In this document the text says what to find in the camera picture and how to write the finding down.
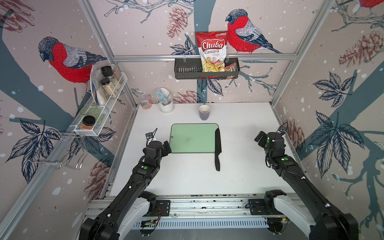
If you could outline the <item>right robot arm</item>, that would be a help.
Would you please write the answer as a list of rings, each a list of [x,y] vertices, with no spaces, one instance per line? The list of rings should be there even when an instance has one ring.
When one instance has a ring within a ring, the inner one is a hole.
[[[305,176],[298,163],[285,153],[281,132],[261,131],[255,141],[265,151],[265,160],[286,181],[307,207],[304,211],[286,194],[271,191],[268,206],[288,217],[310,240],[357,240],[359,228],[351,214],[344,214],[320,193]]]

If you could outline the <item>green cutting board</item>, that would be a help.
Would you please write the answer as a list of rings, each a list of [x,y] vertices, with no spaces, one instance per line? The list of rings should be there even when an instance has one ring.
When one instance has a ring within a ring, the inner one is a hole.
[[[170,147],[173,154],[205,154],[215,152],[215,123],[173,124]]]

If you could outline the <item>orange jar black lid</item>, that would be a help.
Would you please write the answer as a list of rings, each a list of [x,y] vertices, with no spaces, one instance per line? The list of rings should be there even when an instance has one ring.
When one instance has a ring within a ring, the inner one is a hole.
[[[80,129],[81,130],[91,130],[96,124],[96,119],[93,116],[85,116],[82,119]]]

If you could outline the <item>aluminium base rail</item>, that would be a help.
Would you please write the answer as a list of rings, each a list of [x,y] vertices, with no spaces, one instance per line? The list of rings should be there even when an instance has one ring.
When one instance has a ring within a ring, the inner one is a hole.
[[[250,229],[276,226],[284,230],[292,220],[263,208],[264,194],[159,195],[134,201],[118,227],[133,230]]]

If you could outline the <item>clear acrylic wall shelf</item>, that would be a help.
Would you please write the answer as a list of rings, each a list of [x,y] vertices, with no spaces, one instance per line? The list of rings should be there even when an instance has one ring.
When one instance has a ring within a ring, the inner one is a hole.
[[[123,93],[123,89],[128,81],[127,76],[124,73],[121,73],[120,71],[117,71],[118,75],[115,76],[118,79],[118,83],[115,83],[116,91],[118,93],[117,98],[111,98],[103,89],[100,81],[104,79],[105,77],[102,74],[101,68],[104,66],[108,66],[108,64],[104,62],[96,63],[92,66],[91,75],[90,75],[90,87],[91,87],[91,94],[92,94],[92,101],[89,103],[96,103],[98,106],[102,107],[102,113],[104,115],[104,118],[99,123],[96,122],[94,127],[91,130],[81,130],[81,122],[83,117],[80,114],[80,120],[77,126],[75,127],[75,133],[85,135],[86,137],[98,137],[107,121],[110,120],[110,113],[112,112],[115,103],[118,101],[118,98],[121,93]],[[110,64],[109,66],[112,67],[113,72],[115,74],[116,66],[113,64]]]

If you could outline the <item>black kitchen knife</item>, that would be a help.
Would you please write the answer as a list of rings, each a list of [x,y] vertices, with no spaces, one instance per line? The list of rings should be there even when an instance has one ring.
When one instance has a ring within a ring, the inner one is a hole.
[[[219,155],[221,154],[221,152],[222,152],[221,133],[220,133],[220,129],[217,128],[215,131],[215,167],[216,167],[216,171],[218,172],[221,170],[221,164],[219,159]]]

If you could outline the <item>spice jar black lid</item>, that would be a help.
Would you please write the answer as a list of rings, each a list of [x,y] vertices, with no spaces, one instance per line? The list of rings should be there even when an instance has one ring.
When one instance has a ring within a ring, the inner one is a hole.
[[[115,85],[110,81],[108,78],[104,78],[100,81],[104,91],[111,97],[111,98],[117,98],[118,93],[116,91]]]
[[[118,79],[115,77],[111,66],[104,66],[101,68],[102,74],[105,78],[108,78],[113,84],[118,83]]]

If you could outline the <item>red Chuba chips bag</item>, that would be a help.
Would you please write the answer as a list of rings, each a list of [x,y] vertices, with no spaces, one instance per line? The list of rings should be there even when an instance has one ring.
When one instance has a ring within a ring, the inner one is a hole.
[[[196,33],[203,72],[224,72],[227,56],[227,32]]]

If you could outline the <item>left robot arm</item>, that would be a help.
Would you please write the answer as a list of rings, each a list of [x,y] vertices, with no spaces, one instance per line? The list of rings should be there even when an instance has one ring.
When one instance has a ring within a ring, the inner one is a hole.
[[[162,217],[170,214],[169,200],[158,201],[146,188],[157,175],[163,157],[171,154],[170,143],[156,141],[153,133],[146,135],[144,155],[133,168],[130,179],[115,199],[94,219],[86,219],[81,226],[80,240],[123,240],[142,217],[150,217],[140,224],[143,236],[150,236]]]

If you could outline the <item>black wall basket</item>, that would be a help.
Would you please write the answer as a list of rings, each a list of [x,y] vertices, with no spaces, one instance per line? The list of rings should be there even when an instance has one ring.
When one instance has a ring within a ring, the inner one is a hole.
[[[240,73],[238,58],[227,58],[224,67],[214,67],[212,70],[203,69],[200,58],[175,59],[175,78],[178,80],[199,80],[199,79],[236,79]]]

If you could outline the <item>purple cup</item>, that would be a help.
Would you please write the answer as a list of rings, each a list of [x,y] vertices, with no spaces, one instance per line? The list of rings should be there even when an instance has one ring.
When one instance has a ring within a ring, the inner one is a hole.
[[[206,121],[210,116],[211,108],[208,105],[201,105],[199,107],[200,119]]]

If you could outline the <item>teal packet in holder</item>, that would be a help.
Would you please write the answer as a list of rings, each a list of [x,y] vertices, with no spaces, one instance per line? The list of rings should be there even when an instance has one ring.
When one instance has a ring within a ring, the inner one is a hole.
[[[158,103],[162,105],[167,105],[169,103],[167,97],[161,91],[156,92],[156,98]]]

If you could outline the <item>small dark snack packet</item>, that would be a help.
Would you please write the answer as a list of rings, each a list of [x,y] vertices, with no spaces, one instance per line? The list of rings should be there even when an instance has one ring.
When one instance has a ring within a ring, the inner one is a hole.
[[[233,64],[226,66],[225,71],[226,72],[237,72],[238,71],[237,63],[233,63]]]

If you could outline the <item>glass jar with candies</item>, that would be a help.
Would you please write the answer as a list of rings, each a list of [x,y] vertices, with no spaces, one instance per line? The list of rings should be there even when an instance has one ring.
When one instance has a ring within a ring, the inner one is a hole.
[[[139,103],[140,103],[140,106],[142,107],[142,109],[144,110],[148,110],[152,107],[152,102],[151,102],[151,99],[150,99],[150,95],[148,94],[141,94],[138,96],[138,100],[139,100]]]

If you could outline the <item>green glass bowl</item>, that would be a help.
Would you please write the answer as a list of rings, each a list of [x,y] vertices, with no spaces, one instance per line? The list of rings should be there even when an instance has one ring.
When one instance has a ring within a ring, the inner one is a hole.
[[[86,104],[80,109],[80,114],[82,116],[92,116],[96,119],[96,122],[99,123],[104,118],[102,113],[103,108],[98,106],[96,103]]]

